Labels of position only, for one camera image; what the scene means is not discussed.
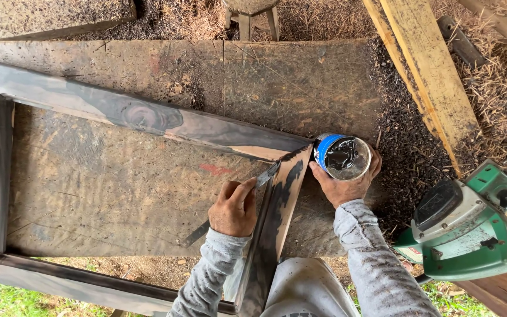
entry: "gray sleeve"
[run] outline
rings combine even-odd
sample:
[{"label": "gray sleeve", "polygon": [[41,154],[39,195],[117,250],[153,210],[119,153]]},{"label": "gray sleeve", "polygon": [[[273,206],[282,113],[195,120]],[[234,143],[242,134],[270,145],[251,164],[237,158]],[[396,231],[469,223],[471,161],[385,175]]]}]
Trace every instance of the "gray sleeve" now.
[{"label": "gray sleeve", "polygon": [[348,251],[348,267],[363,316],[441,316],[389,250],[377,217],[356,199],[336,210],[334,233]]},{"label": "gray sleeve", "polygon": [[170,312],[172,317],[216,316],[222,296],[222,285],[242,256],[249,237],[232,237],[212,228],[201,247],[201,259],[195,265],[187,283],[179,289]]}]

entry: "hand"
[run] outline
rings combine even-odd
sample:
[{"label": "hand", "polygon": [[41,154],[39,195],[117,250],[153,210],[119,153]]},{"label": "hand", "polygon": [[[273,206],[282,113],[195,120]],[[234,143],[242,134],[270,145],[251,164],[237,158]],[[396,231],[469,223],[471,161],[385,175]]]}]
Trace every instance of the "hand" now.
[{"label": "hand", "polygon": [[369,148],[371,149],[371,164],[369,166],[369,170],[355,181],[338,181],[328,175],[328,173],[325,172],[318,163],[314,161],[308,163],[310,169],[312,169],[314,178],[318,181],[318,183],[320,183],[326,198],[328,198],[332,205],[334,205],[335,209],[343,203],[365,197],[365,194],[371,185],[371,181],[375,178],[375,176],[377,176],[378,172],[381,171],[383,158],[377,151],[373,150],[371,146],[369,146]]},{"label": "hand", "polygon": [[242,184],[226,181],[215,204],[208,210],[211,228],[233,237],[249,236],[257,221],[254,189],[256,183],[256,177]]}]

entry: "person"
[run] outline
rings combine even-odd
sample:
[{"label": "person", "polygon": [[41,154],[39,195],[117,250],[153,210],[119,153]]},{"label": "person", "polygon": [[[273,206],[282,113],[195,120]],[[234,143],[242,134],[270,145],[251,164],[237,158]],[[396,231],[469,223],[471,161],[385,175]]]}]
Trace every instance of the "person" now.
[{"label": "person", "polygon": [[[363,316],[440,316],[416,280],[391,252],[377,218],[363,198],[381,169],[382,158],[371,150],[369,170],[342,182],[309,162],[314,178],[336,210],[334,233],[348,252],[348,267]],[[211,228],[202,258],[168,316],[215,316],[222,285],[233,272],[256,223],[256,177],[227,181],[209,209]],[[358,316],[351,297],[321,259],[289,258],[277,266],[261,317]]]}]

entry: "label sticker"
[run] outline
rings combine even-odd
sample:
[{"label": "label sticker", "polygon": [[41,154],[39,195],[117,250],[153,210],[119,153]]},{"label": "label sticker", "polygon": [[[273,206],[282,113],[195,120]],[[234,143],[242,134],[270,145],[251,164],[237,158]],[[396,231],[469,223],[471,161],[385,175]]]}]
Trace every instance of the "label sticker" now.
[{"label": "label sticker", "polygon": [[422,254],[412,247],[399,248],[398,252],[404,254],[407,258],[411,259],[414,262],[424,262]]}]

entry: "wooden stool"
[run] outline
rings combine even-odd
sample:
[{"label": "wooden stool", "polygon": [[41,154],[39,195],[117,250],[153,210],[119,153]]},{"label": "wooden stool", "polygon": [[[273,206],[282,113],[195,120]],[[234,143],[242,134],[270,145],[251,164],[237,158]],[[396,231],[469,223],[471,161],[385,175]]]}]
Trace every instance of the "wooden stool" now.
[{"label": "wooden stool", "polygon": [[230,20],[237,21],[240,27],[240,41],[251,40],[251,18],[265,12],[271,31],[271,39],[279,40],[279,18],[277,4],[279,0],[222,0],[226,6],[226,25],[230,28]]}]

